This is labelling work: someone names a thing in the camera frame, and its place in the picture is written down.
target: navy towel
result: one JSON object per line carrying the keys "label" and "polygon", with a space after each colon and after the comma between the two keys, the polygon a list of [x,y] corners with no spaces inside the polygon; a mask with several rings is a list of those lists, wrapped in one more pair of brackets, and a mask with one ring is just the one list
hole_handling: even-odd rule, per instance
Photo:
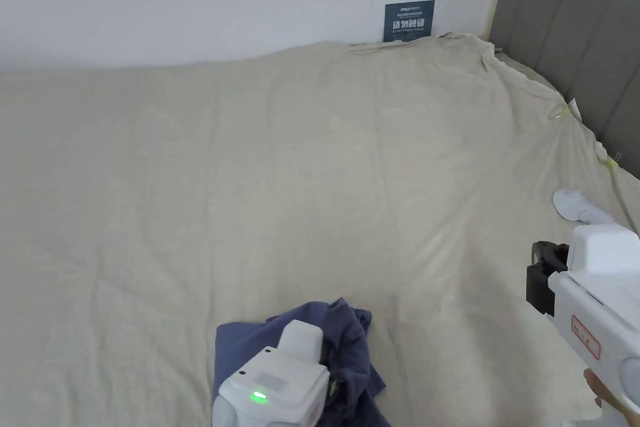
{"label": "navy towel", "polygon": [[331,379],[319,427],[389,427],[374,397],[384,381],[369,362],[367,330],[371,312],[350,308],[345,299],[334,303],[309,302],[265,323],[233,322],[216,332],[214,396],[220,384],[267,346],[278,345],[285,325],[301,320],[324,333],[322,364]]}

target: green light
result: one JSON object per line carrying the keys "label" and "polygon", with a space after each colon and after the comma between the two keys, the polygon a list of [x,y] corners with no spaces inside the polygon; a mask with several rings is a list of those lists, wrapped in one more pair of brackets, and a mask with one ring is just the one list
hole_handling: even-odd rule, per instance
{"label": "green light", "polygon": [[260,392],[254,392],[251,394],[251,400],[256,402],[257,404],[268,404],[267,396],[261,394]]}

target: tag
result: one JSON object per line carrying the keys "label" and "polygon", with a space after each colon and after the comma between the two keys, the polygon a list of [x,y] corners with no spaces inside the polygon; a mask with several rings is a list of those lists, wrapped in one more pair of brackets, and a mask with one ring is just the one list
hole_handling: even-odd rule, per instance
{"label": "tag", "polygon": [[415,41],[431,35],[435,0],[404,2],[384,6],[383,42]]}

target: mattress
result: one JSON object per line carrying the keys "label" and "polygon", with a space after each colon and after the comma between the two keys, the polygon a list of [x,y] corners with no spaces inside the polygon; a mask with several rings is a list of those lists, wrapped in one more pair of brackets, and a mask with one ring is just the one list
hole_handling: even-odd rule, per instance
{"label": "mattress", "polygon": [[0,78],[3,426],[207,426],[217,325],[344,296],[394,426],[597,413],[525,300],[552,193],[638,181],[473,36]]}

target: upholstered headboard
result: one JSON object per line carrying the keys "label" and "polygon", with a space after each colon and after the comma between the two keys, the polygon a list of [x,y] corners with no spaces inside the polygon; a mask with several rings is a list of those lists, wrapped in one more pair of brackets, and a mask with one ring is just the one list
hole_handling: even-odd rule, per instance
{"label": "upholstered headboard", "polygon": [[499,0],[489,39],[576,99],[640,178],[640,0]]}

